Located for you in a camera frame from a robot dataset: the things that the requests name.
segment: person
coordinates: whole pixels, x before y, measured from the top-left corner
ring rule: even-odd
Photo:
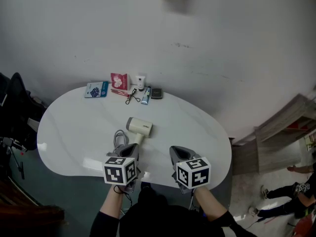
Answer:
[[[91,227],[90,236],[214,236],[224,237],[221,227],[230,227],[237,237],[255,237],[238,225],[233,216],[205,187],[198,187],[195,196],[206,217],[196,211],[168,205],[149,183],[141,183],[138,203],[119,220],[123,187],[112,185]]]
[[[277,216],[283,216],[288,214],[298,214],[304,215],[304,211],[306,211],[310,206],[312,206],[316,202],[316,163],[310,166],[304,167],[288,167],[288,171],[296,172],[296,173],[312,173],[311,177],[305,184],[294,183],[290,186],[285,186],[275,191],[268,191],[264,186],[261,187],[261,193],[265,199],[273,199],[280,197],[289,197],[291,200],[279,207],[270,209],[270,210],[258,210],[255,207],[249,208],[249,213],[252,216],[258,216],[262,218],[272,218]],[[296,190],[297,187],[301,187],[303,190],[298,192]]]

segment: wooden furniture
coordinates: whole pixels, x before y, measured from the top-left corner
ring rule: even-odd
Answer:
[[[299,163],[299,150],[284,149],[315,129],[316,103],[299,94],[255,128],[252,140],[233,147],[233,175],[272,172]]]
[[[51,205],[41,206],[25,196],[11,181],[0,181],[1,236],[25,233],[51,236],[52,228],[63,220],[63,209]]]

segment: sneaker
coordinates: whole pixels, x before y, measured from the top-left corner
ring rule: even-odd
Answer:
[[[248,212],[251,214],[252,217],[256,217],[259,214],[260,210],[251,206],[249,207]]]
[[[261,186],[261,194],[262,194],[264,199],[268,199],[268,197],[267,197],[268,193],[269,193],[268,189],[266,189],[266,187],[264,185]]]

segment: shoe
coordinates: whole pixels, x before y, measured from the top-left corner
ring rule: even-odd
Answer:
[[[251,214],[252,217],[256,217],[259,214],[260,210],[251,206],[249,207],[248,212]]]
[[[268,193],[269,193],[268,189],[266,189],[264,185],[261,186],[261,194],[264,199],[268,199]]]
[[[143,190],[144,188],[152,188],[151,184],[150,183],[146,183],[146,182],[142,182],[140,184],[140,189]]]

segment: white hair dryer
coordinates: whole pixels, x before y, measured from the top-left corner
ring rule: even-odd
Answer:
[[[152,128],[153,123],[133,117],[130,117],[126,123],[126,129],[132,133],[136,133],[134,143],[137,143],[138,145],[142,143],[144,136],[149,138]]]

